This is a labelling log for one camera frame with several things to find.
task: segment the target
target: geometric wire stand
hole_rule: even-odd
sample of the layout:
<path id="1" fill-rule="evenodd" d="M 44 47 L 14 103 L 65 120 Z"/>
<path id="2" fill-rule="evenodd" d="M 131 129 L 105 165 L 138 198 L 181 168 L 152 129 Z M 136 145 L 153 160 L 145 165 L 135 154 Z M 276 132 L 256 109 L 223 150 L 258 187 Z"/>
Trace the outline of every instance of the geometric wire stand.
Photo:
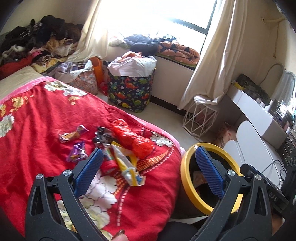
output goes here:
<path id="1" fill-rule="evenodd" d="M 193 137 L 201 137 L 215 122 L 219 108 L 193 102 L 183 118 L 183 128 Z"/>

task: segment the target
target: red bedspread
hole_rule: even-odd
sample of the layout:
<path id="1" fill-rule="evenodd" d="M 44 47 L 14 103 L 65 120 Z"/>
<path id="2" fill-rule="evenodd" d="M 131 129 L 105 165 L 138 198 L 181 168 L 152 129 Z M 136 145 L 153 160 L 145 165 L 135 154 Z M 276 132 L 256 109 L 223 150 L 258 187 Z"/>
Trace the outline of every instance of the red bedspread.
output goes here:
<path id="1" fill-rule="evenodd" d="M 154 141 L 152 154 L 137 166 L 146 183 L 129 187 L 120 173 L 111 177 L 99 171 L 81 202 L 109 239 L 125 229 L 130 241 L 156 240 L 173 211 L 180 185 L 178 143 L 163 132 L 159 135 L 161 130 L 153 125 L 49 77 L 13 94 L 0 102 L 0 206 L 13 225 L 24 235 L 28 196 L 38 173 L 55 176 L 74 167 L 65 160 L 77 140 L 62 144 L 59 130 L 71 132 L 83 124 L 89 131 L 79 141 L 85 140 L 90 154 L 96 127 L 109 128 L 122 118 L 133 132 Z M 74 229 L 62 202 L 58 204 L 65 223 Z"/>

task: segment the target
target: white floor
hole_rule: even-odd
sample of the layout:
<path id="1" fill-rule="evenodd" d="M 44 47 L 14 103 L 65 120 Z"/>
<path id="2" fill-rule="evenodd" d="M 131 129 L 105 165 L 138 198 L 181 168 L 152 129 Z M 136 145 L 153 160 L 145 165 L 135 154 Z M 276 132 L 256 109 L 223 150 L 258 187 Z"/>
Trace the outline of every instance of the white floor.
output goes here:
<path id="1" fill-rule="evenodd" d="M 102 93 L 97 94 L 97 96 L 108 102 L 108 97 L 104 96 Z M 142 113 L 135 113 L 125 108 L 121 109 L 167 131 L 177 139 L 180 146 L 185 150 L 188 150 L 192 145 L 199 142 L 212 142 L 214 138 L 213 133 L 208 132 L 202 136 L 201 139 L 195 139 L 182 127 L 183 116 L 151 102 Z"/>

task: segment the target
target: white curtain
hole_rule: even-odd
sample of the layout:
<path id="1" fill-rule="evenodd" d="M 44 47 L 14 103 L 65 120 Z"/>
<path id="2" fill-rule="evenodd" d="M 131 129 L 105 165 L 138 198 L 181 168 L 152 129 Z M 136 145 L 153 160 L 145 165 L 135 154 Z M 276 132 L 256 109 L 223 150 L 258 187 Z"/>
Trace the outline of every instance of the white curtain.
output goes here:
<path id="1" fill-rule="evenodd" d="M 211 105 L 222 99 L 240 56 L 246 18 L 247 0 L 218 0 L 200 61 L 178 109 L 196 95 L 195 101 Z"/>
<path id="2" fill-rule="evenodd" d="M 83 61 L 90 57 L 105 58 L 108 50 L 108 18 L 111 17 L 110 0 L 93 0 L 87 20 L 81 31 L 76 51 L 67 61 Z"/>

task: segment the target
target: yellow trash bin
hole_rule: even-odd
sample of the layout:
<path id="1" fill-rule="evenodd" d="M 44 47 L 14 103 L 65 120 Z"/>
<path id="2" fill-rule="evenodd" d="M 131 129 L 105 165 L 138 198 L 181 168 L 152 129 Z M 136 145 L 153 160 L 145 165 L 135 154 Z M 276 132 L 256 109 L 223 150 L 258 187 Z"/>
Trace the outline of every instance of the yellow trash bin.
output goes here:
<path id="1" fill-rule="evenodd" d="M 175 211 L 172 218 L 194 218 L 201 216 L 209 216 L 218 201 L 208 184 L 203 184 L 200 195 L 194 189 L 192 183 L 192 173 L 199 167 L 195 160 L 195 150 L 199 146 L 204 146 L 213 159 L 220 161 L 226 169 L 233 169 L 238 175 L 243 176 L 239 171 L 239 166 L 235 160 L 220 147 L 210 143 L 198 143 L 189 148 L 181 162 L 181 180 L 179 195 L 175 205 Z M 243 194 L 239 194 L 234 204 L 232 213 L 238 210 Z"/>

